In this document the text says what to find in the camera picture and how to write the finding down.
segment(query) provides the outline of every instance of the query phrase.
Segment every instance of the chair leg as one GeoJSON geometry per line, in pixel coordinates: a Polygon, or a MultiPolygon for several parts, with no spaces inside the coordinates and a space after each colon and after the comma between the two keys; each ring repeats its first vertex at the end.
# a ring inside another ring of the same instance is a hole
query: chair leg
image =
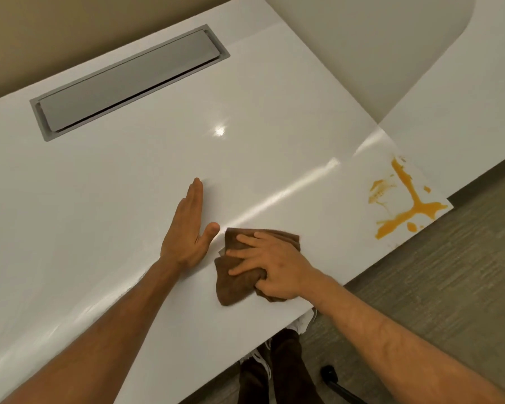
{"type": "Polygon", "coordinates": [[[338,384],[339,377],[337,376],[337,372],[333,366],[328,365],[322,367],[320,369],[320,375],[322,376],[323,382],[327,384],[327,387],[336,392],[350,404],[367,404],[366,401],[361,400],[355,394],[338,384]]]}

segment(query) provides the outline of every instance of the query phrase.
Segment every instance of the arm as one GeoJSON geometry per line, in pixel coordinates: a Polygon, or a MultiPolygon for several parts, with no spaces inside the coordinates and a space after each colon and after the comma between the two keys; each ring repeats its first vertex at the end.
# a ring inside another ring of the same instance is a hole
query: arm
{"type": "Polygon", "coordinates": [[[183,270],[197,265],[219,232],[211,223],[199,236],[202,182],[195,179],[162,243],[160,259],[92,326],[3,404],[111,404],[163,301],[183,270]]]}
{"type": "Polygon", "coordinates": [[[262,232],[239,235],[253,248],[228,251],[244,261],[230,273],[264,268],[256,284],[268,296],[300,296],[329,316],[394,398],[416,403],[505,403],[505,393],[313,268],[294,247],[262,232]]]}

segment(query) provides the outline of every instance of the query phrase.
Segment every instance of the white shoe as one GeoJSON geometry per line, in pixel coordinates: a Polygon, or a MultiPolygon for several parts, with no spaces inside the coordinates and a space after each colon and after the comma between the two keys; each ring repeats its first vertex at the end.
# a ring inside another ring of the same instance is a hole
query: white shoe
{"type": "Polygon", "coordinates": [[[246,356],[242,357],[240,359],[240,365],[243,364],[243,362],[245,360],[248,360],[250,358],[255,359],[258,363],[260,363],[265,368],[265,372],[268,374],[268,380],[271,380],[271,369],[269,368],[268,363],[264,360],[262,355],[258,352],[257,348],[255,350],[253,350],[252,352],[250,352],[249,354],[247,354],[246,356]]]}
{"type": "Polygon", "coordinates": [[[316,309],[310,309],[307,312],[303,313],[296,320],[290,323],[286,329],[295,330],[297,334],[303,334],[309,327],[310,322],[314,320],[316,317],[316,309]]]}

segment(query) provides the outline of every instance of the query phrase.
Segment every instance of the forearm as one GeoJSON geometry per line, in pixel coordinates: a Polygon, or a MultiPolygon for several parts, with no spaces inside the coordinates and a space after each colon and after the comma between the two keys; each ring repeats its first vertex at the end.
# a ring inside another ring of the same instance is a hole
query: forearm
{"type": "Polygon", "coordinates": [[[180,275],[156,262],[115,305],[65,350],[4,400],[4,404],[110,404],[163,301],[180,275]]]}
{"type": "Polygon", "coordinates": [[[505,403],[505,393],[436,347],[314,273],[303,294],[329,316],[401,403],[505,403]]]}

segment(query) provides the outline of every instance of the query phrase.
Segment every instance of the dark brown pants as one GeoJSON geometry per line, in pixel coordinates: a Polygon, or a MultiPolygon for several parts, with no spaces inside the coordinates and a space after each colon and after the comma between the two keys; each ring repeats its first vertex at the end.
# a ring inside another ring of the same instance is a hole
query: dark brown pants
{"type": "MultiPolygon", "coordinates": [[[[299,335],[283,329],[271,339],[273,387],[277,404],[323,404],[301,359],[299,335]]],[[[269,404],[268,374],[255,359],[241,365],[238,404],[269,404]]]]}

